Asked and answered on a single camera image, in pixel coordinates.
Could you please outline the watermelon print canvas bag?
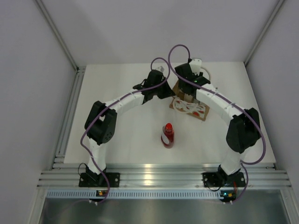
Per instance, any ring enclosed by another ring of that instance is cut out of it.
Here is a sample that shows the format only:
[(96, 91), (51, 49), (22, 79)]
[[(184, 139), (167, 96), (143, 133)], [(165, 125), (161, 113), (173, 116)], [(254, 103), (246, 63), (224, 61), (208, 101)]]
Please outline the watermelon print canvas bag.
[[(197, 78), (197, 84), (199, 84), (200, 77), (205, 78), (202, 71), (194, 73), (192, 72), (190, 65), (187, 65), (186, 63), (175, 67), (175, 71), (187, 80)], [(169, 105), (170, 108), (179, 113), (195, 117), (201, 121), (206, 120), (206, 117), (209, 113), (209, 106), (200, 102), (195, 97), (184, 94), (178, 87), (178, 81), (175, 83), (172, 90), (175, 92), (175, 96)]]

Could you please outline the red liquid bottle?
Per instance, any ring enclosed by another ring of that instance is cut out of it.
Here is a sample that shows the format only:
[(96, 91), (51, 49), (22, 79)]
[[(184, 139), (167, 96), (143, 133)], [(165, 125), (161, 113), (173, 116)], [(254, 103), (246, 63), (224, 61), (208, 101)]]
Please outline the red liquid bottle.
[(174, 129), (171, 123), (167, 123), (162, 128), (161, 142), (166, 148), (172, 148), (174, 145)]

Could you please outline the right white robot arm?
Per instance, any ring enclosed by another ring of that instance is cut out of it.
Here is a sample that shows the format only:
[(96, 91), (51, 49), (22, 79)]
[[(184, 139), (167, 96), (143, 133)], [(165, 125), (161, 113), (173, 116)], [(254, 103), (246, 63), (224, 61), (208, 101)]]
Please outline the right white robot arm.
[(200, 69), (201, 60), (189, 59), (174, 70), (181, 91), (208, 105), (228, 126), (227, 154), (217, 171), (204, 173), (203, 178), (205, 187), (230, 187), (243, 176), (240, 169), (245, 150), (254, 146), (261, 138), (259, 114), (255, 108), (244, 109), (228, 100), (210, 80), (200, 74)]

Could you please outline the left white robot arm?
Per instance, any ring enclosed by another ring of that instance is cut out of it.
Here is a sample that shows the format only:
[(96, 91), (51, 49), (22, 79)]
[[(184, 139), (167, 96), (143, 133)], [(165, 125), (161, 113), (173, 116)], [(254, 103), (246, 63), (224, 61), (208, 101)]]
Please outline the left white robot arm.
[(107, 144), (115, 133), (119, 116), (136, 106), (152, 100), (154, 96), (164, 99), (174, 96), (164, 68), (159, 66), (149, 72), (148, 77), (135, 85), (127, 94), (112, 101), (102, 103), (96, 101), (85, 122), (85, 132), (80, 144), (89, 154), (89, 162), (85, 171), (80, 174), (80, 187), (113, 187), (119, 186), (118, 173), (106, 172)]

